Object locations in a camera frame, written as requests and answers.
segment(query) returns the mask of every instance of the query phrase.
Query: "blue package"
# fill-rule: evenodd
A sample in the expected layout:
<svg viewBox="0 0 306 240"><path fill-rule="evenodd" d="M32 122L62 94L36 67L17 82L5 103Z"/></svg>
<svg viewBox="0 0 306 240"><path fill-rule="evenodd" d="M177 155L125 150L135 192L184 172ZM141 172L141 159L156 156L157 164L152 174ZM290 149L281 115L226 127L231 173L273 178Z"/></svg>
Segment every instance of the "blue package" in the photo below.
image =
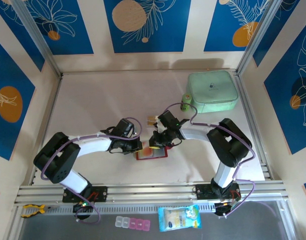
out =
<svg viewBox="0 0 306 240"><path fill-rule="evenodd" d="M166 232L177 229L201 229L201 216L197 205L187 207L159 207L159 231Z"/></svg>

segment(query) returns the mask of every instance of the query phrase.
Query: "small bottle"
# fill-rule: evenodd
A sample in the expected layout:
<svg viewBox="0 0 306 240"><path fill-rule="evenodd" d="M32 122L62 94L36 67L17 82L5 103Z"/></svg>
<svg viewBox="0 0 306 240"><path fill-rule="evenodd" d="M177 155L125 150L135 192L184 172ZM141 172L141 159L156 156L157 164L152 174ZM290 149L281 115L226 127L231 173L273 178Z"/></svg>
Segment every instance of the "small bottle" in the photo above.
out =
<svg viewBox="0 0 306 240"><path fill-rule="evenodd" d="M182 103L186 103L186 104L181 104L181 110L183 112L187 112L188 109L189 109L189 105L192 101L192 96L188 93L185 93L183 96L182 96Z"/></svg>

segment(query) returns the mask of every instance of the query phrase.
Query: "orange circle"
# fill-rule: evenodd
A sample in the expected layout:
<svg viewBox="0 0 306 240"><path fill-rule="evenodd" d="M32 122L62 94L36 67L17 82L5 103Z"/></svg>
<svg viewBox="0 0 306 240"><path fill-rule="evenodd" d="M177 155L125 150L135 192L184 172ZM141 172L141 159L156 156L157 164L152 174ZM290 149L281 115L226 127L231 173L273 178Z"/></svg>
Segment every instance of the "orange circle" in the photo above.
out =
<svg viewBox="0 0 306 240"><path fill-rule="evenodd" d="M134 0L120 1L112 11L113 22L123 32L133 32L141 29L147 16L144 8Z"/></svg>
<svg viewBox="0 0 306 240"><path fill-rule="evenodd" d="M253 36L258 22L253 21L237 29L233 36L233 44L236 47L246 47Z"/></svg>
<svg viewBox="0 0 306 240"><path fill-rule="evenodd" d="M6 3L8 5L11 5L11 2L9 0L2 0L2 2Z"/></svg>
<svg viewBox="0 0 306 240"><path fill-rule="evenodd" d="M58 34L58 32L53 31L53 30L49 31L49 32L47 33L47 35L48 35L48 37L49 37L50 39L52 39L52 40L54 40L54 41L57 41L57 40L60 39L60 35Z"/></svg>
<svg viewBox="0 0 306 240"><path fill-rule="evenodd" d="M19 118L21 117L22 114L22 109L23 109L23 101L22 101L22 96L19 93L19 91L12 87L12 86L5 86L0 90L0 99L6 98L12 99L9 100L12 102L12 104L8 103L7 101L2 101L0 103L0 115L1 117L7 121L7 122L17 122Z"/></svg>
<svg viewBox="0 0 306 240"><path fill-rule="evenodd" d="M301 98L297 95L292 96L290 104L293 109L298 109L301 106Z"/></svg>
<svg viewBox="0 0 306 240"><path fill-rule="evenodd" d="M229 0L219 0L219 4L221 5L225 5L227 3L229 3Z"/></svg>

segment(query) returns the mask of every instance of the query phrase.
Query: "cable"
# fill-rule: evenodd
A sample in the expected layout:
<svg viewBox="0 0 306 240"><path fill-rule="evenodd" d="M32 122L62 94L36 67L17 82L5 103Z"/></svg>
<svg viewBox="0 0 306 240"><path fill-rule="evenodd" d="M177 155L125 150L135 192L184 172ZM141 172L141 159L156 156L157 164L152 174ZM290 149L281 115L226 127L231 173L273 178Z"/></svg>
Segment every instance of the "cable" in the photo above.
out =
<svg viewBox="0 0 306 240"><path fill-rule="evenodd" d="M176 146L180 145L182 142L183 142L183 140L180 139L180 142L177 143L177 144L172 145L172 147L176 147Z"/></svg>
<svg viewBox="0 0 306 240"><path fill-rule="evenodd" d="M236 167L236 170L233 174L233 179L236 177L237 175L237 172L238 170L240 169L240 166L253 160L255 157L256 157L256 154L255 154L255 151L242 139L240 138L239 136L237 136L235 133L233 133L232 131L228 130L227 128L223 127L223 126L220 126L220 125L217 125L217 124L208 124L208 123L202 123L202 122L192 122L192 120L196 117L198 111L197 111L197 108L189 103L185 103L185 102L177 102L177 103L173 103L171 105L169 105L165 110L164 112L166 112L170 107L174 106L174 105L184 105L184 104L187 104L189 106L191 106L194 110L195 110L195 113L194 115L191 117L190 119L190 123L192 125L195 125L195 126L206 126L206 127L211 127L211 128L219 128L227 133L229 133L232 137L236 138L238 141L240 141L251 153L252 153L252 156L244 161L241 161L237 167Z"/></svg>
<svg viewBox="0 0 306 240"><path fill-rule="evenodd" d="M93 134L93 135L87 135L87 136L81 136L81 137L76 137L76 138L73 138L69 141L67 141L66 143L64 143L58 150L55 151L55 153L50 157L50 159L47 161L47 163L45 164L45 166L43 167L42 171L41 171L41 179L42 180L49 180L49 178L45 178L44 177L44 174L45 174L45 171L46 169L48 168L48 166L51 164L51 162L54 160L54 158L57 156L58 153L60 153L67 145L69 145L70 143L73 143L73 142L77 142L77 141L80 141L80 140L90 140L90 139L97 139L97 138L113 138L113 139L121 139L121 140L128 140L128 141L131 141L131 140L135 140L137 138L139 138L139 136L142 134L142 124L139 122L139 120L137 120L136 118L134 117L126 117L125 119L132 119L132 120L135 120L138 124L139 124L139 127L140 127L140 131L139 131L139 134L135 137L131 137L131 138L127 138L127 137L120 137L120 136L111 136L111 135L104 135L104 134ZM85 221L81 221L81 220L77 220L79 221L80 223L83 223L83 224L97 224L99 223L100 219L101 219L101 216L100 216L100 212L99 210L95 207L94 204L92 204L89 200L87 200L86 198L84 198L82 195L80 195L79 193L75 192L74 190L70 189L69 187L67 187L67 189L73 193L74 195L78 196L79 198L81 198L83 201L87 202L90 206L92 206L92 208L97 212L98 214L98 220L96 222L85 222Z"/></svg>
<svg viewBox="0 0 306 240"><path fill-rule="evenodd" d="M246 179L236 179L236 178L235 178L236 175L237 175L237 172L238 172L239 169L240 169L240 166L241 166L242 164L245 164L245 163L247 163L247 162L253 160L253 159L256 157L255 151L254 151L254 150L253 150L253 149L252 149L252 148L251 148L242 138L240 138L240 137L237 136L235 133L233 133L232 131L228 130L227 128L225 128L225 127L223 127L223 126L220 126L220 125L217 125L217 124L202 123L202 122L192 122L193 119L196 117L196 115L197 115L197 113L198 113L198 110L197 110L197 108L196 108L195 106L193 106L193 105L191 105L191 104L189 104L189 103L185 103L185 102L173 103L173 104L169 105L169 106L164 110L164 112L166 112L170 107L172 107L172 106L174 106L174 105L184 105L184 104L191 106L191 107L195 110L194 115L190 118L190 123L191 123L192 125L195 125L195 126L206 126L206 127L212 127L212 128L219 128L219 129L221 129L221 130L227 132L228 134L230 134L232 137L236 138L238 141L240 141L240 142L241 142L241 143L242 143L242 144L252 153L252 156L251 156L250 158L248 158L248 159L246 159L246 160L244 160L244 161L241 161L241 162L237 165L236 170L235 170L235 172L234 172L232 178L233 178L233 180L236 180L236 181L246 181L246 182L250 182L250 183L253 184L253 188L252 188L252 190L249 192L249 194L241 201L240 204L238 204L232 211L230 211L229 213L227 213L227 214L225 215L225 217L227 217L227 216L229 216L231 213L233 213L237 208L239 208L239 207L245 202L245 200L253 193L253 191L254 191L254 189L255 189L255 183L254 183L253 181L251 181L251 180L246 180Z"/></svg>
<svg viewBox="0 0 306 240"><path fill-rule="evenodd" d="M249 182L253 185L253 188L251 189L251 191L249 192L249 194L241 201L240 204L238 204L233 210L231 210L229 213L227 213L226 215L224 216L220 216L219 218L226 218L228 217L230 214L232 214L237 208L239 208L246 200L247 198L249 198L249 196L254 192L255 190L255 183L251 180L246 180L246 179L236 179L236 181L245 181L245 182Z"/></svg>

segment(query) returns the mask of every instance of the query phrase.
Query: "small box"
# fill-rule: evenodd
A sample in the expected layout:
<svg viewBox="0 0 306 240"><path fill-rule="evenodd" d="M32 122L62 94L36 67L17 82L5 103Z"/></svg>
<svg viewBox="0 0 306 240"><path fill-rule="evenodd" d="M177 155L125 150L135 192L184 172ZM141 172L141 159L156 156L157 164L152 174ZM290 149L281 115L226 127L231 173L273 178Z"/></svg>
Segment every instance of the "small box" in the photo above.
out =
<svg viewBox="0 0 306 240"><path fill-rule="evenodd" d="M122 221L123 217L122 216L117 216L115 220L115 227L121 228L122 227Z"/></svg>
<svg viewBox="0 0 306 240"><path fill-rule="evenodd" d="M144 220L143 221L143 231L149 231L151 227L151 221L150 220Z"/></svg>
<svg viewBox="0 0 306 240"><path fill-rule="evenodd" d="M136 230L143 230L143 219L137 219L136 220Z"/></svg>
<svg viewBox="0 0 306 240"><path fill-rule="evenodd" d="M122 220L122 228L127 229L127 228L129 227L129 220L130 220L129 217L123 217L123 220Z"/></svg>
<svg viewBox="0 0 306 240"><path fill-rule="evenodd" d="M129 220L129 228L130 228L130 229L136 229L136 221L137 221L136 218L131 218L131 219Z"/></svg>
<svg viewBox="0 0 306 240"><path fill-rule="evenodd" d="M198 113L231 110L238 100L234 81L225 70L196 72L188 76L187 92Z"/></svg>

